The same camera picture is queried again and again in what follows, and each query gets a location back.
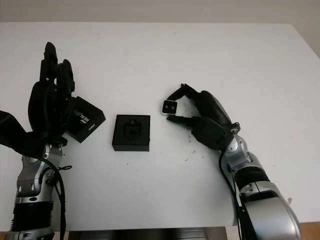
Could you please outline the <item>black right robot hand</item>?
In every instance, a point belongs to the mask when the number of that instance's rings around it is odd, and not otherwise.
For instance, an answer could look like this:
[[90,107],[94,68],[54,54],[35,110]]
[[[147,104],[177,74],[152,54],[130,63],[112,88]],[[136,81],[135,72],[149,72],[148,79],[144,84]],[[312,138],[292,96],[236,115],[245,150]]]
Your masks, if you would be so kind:
[[[176,115],[177,100],[182,97],[187,97],[193,101],[200,116],[184,117]],[[232,123],[221,103],[210,92],[206,90],[198,92],[186,83],[182,83],[178,90],[164,100],[161,112],[167,115],[169,121],[185,124],[189,127],[195,127],[201,117],[207,117],[232,134],[237,134],[241,129],[239,123]]]

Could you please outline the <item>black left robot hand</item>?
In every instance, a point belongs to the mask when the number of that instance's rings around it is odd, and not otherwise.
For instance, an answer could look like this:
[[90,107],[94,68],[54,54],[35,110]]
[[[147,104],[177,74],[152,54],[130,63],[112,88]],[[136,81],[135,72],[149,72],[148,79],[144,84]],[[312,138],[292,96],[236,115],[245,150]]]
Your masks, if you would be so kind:
[[28,103],[28,119],[32,131],[45,139],[66,146],[63,137],[75,106],[75,81],[71,63],[58,63],[56,47],[47,42],[40,63],[39,81],[32,88]]

